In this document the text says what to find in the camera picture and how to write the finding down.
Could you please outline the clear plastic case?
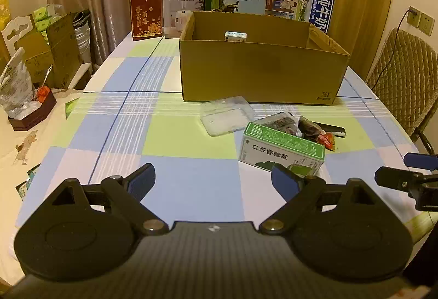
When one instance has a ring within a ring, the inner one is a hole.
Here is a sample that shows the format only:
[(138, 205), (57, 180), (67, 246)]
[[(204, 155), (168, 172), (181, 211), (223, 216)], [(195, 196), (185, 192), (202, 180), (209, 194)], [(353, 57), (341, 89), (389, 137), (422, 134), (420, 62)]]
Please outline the clear plastic case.
[(204, 102), (200, 121), (210, 136), (220, 136), (244, 129), (255, 119), (255, 111), (242, 96)]

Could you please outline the white appliance box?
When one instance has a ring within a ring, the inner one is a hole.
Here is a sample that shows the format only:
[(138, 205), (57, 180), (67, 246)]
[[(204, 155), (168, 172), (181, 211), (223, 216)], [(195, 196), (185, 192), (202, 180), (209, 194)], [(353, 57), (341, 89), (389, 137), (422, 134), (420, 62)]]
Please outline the white appliance box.
[(163, 0), (163, 30), (166, 38), (179, 38), (188, 14), (203, 10), (204, 0)]

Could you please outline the red gift box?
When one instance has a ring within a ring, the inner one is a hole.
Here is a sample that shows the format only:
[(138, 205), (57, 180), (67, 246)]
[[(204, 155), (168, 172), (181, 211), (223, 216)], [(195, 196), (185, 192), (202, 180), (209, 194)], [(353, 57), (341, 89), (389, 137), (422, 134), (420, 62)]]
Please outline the red gift box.
[(130, 0), (130, 13), (134, 41), (163, 35), (162, 0)]

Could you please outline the large cardboard box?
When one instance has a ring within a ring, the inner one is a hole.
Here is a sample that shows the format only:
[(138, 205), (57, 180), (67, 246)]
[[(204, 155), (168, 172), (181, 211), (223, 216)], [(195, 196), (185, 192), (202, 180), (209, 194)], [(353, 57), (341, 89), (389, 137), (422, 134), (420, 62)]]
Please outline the large cardboard box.
[[(226, 31), (246, 33), (225, 41)], [(308, 22), (195, 11), (179, 41), (183, 100), (332, 105), (349, 53)]]

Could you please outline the blue milk carton box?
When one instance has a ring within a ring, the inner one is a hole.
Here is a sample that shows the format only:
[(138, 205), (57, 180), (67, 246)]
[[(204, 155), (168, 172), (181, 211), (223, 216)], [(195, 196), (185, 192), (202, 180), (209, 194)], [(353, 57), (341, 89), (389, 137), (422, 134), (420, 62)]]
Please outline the blue milk carton box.
[(327, 33), (335, 0), (267, 0), (267, 15), (313, 24)]

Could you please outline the clear packet dark contents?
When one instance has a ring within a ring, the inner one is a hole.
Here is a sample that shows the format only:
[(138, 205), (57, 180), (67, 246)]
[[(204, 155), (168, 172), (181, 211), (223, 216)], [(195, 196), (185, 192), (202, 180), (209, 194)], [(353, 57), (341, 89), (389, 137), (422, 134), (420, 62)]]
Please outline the clear packet dark contents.
[(255, 124), (302, 138), (302, 132), (299, 129), (299, 119), (290, 113), (276, 113), (263, 119), (255, 120)]

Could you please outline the dark wooden tray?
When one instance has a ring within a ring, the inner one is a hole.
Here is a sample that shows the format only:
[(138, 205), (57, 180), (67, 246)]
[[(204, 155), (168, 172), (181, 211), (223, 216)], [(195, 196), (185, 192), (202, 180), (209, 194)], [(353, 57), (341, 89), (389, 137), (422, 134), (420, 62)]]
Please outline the dark wooden tray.
[(35, 111), (23, 119), (11, 119), (9, 117), (8, 122), (14, 130), (27, 131), (47, 119), (55, 105), (56, 99), (52, 91), (49, 90), (48, 95), (45, 97), (45, 101)]

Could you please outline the quilted brown chair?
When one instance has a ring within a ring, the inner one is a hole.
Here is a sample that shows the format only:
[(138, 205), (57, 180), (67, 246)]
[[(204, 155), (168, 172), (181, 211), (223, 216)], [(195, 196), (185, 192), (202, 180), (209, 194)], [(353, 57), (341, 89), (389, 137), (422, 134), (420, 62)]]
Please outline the quilted brown chair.
[(424, 134), (437, 111), (437, 52), (421, 38), (393, 29), (367, 85), (393, 114), (407, 135), (434, 148)]

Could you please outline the brown cardboard box stack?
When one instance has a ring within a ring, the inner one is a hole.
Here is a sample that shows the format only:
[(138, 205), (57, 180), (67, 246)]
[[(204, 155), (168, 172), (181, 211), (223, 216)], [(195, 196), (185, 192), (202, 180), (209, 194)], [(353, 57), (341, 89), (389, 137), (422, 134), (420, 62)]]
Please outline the brown cardboard box stack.
[(43, 36), (29, 16), (19, 17), (1, 31), (1, 42), (10, 56), (24, 49), (24, 64), (34, 84), (66, 89), (82, 65), (73, 15), (55, 21), (46, 33)]

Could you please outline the yellow plastic bag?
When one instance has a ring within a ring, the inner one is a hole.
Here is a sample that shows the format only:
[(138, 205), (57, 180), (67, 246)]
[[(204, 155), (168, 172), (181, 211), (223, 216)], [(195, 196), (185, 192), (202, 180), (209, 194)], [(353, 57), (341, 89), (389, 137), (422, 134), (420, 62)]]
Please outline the yellow plastic bag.
[(0, 30), (4, 30), (11, 21), (9, 0), (0, 0)]

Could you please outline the dark brown snack packet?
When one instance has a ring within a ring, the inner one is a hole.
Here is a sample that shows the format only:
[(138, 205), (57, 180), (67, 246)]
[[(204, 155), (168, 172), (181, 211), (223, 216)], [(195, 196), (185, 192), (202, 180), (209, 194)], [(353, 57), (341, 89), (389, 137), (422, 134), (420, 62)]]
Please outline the dark brown snack packet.
[(300, 129), (304, 139), (315, 143), (321, 134), (325, 135), (325, 131), (319, 125), (317, 125), (315, 122), (311, 122), (303, 116), (301, 116), (298, 120), (298, 128)]

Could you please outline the wall power socket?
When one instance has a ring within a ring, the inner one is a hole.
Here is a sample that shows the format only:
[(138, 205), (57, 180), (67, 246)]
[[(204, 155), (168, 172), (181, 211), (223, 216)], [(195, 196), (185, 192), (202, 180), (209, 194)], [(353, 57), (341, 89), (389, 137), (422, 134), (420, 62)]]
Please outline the wall power socket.
[(418, 28), (421, 14), (422, 12), (416, 9), (415, 7), (409, 7), (407, 23), (414, 28)]

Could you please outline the checkered tablecloth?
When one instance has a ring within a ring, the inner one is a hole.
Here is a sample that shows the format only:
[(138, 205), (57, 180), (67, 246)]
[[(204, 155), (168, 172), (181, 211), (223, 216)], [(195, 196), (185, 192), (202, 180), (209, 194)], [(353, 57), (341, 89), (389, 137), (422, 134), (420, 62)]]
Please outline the checkered tablecloth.
[[(92, 77), (82, 94), (56, 92), (50, 117), (28, 132), (12, 130), (1, 110), (1, 278), (14, 285), (23, 276), (12, 255), (13, 235), (44, 198), (67, 178), (100, 183), (126, 176), (145, 163), (157, 180), (143, 204), (166, 221), (253, 221), (256, 226), (284, 200), (270, 173), (238, 161), (242, 132), (210, 136), (200, 104), (184, 102), (179, 42), (128, 34)], [(350, 68), (332, 106), (252, 104), (255, 118), (278, 112), (344, 127), (335, 152), (326, 152), (318, 175), (328, 183), (363, 179), (408, 226), (414, 241), (437, 215), (420, 213), (405, 193), (379, 188), (382, 165), (406, 168), (417, 152), (402, 127)], [(16, 186), (41, 164), (24, 205)]]

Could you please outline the orange handled tool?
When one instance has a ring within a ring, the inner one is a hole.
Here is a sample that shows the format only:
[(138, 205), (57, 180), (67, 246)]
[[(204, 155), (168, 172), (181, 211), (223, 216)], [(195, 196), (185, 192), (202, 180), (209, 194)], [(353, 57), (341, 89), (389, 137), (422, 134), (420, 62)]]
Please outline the orange handled tool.
[(47, 98), (48, 94), (50, 93), (50, 88), (46, 85), (46, 81), (48, 80), (48, 76), (50, 76), (50, 73), (53, 69), (53, 65), (49, 66), (46, 74), (45, 74), (45, 78), (43, 80), (42, 85), (38, 88), (37, 92), (36, 92), (36, 100), (38, 102), (40, 102), (41, 104), (45, 101), (45, 99)]

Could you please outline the green white medicine box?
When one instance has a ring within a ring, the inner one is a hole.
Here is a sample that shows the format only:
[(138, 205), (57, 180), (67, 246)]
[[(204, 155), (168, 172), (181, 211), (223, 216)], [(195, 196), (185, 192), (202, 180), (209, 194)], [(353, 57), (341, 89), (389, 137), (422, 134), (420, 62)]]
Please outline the green white medicine box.
[(297, 175), (316, 175), (325, 161), (323, 145), (250, 122), (243, 133), (239, 160), (271, 171), (283, 165)]

